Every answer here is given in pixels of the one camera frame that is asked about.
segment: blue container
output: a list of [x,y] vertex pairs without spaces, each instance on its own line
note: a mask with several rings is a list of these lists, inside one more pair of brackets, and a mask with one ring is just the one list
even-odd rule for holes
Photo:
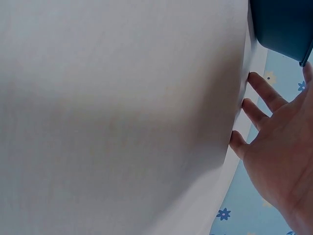
[[313,0],[250,0],[250,5],[260,44],[305,66],[313,48]]

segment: yellow flower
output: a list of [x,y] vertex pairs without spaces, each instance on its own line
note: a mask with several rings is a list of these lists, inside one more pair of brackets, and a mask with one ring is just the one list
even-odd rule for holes
[[263,200],[263,207],[268,207],[268,208],[272,208],[272,204],[269,203],[267,200],[265,200],[264,198],[262,198]]
[[266,72],[264,74],[264,79],[272,86],[274,83],[276,83],[276,76],[273,74],[273,72]]

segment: white paper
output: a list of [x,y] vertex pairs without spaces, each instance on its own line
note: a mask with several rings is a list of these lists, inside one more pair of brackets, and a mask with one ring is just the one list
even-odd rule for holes
[[195,234],[246,15],[246,0],[1,1],[0,234]]

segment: blue tablecloth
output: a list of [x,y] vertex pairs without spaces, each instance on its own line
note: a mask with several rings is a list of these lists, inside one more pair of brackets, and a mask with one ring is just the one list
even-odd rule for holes
[[[305,88],[299,64],[270,50],[264,78],[287,101],[292,101]],[[262,99],[258,100],[257,105],[263,112],[271,115]],[[256,135],[257,130],[252,126],[247,141],[251,142]],[[243,162],[240,161],[209,234],[295,235],[296,233],[289,228],[278,210],[260,196],[252,185]]]

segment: blue flower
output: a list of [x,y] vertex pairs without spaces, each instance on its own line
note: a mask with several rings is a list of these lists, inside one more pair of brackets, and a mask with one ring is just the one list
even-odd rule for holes
[[227,210],[227,208],[224,208],[224,210],[219,210],[219,214],[216,217],[220,217],[221,220],[228,220],[228,217],[230,217],[229,215],[230,211]]
[[304,89],[305,89],[305,82],[303,81],[302,83],[298,83],[298,85],[299,85],[299,88],[298,88],[298,91],[304,91]]

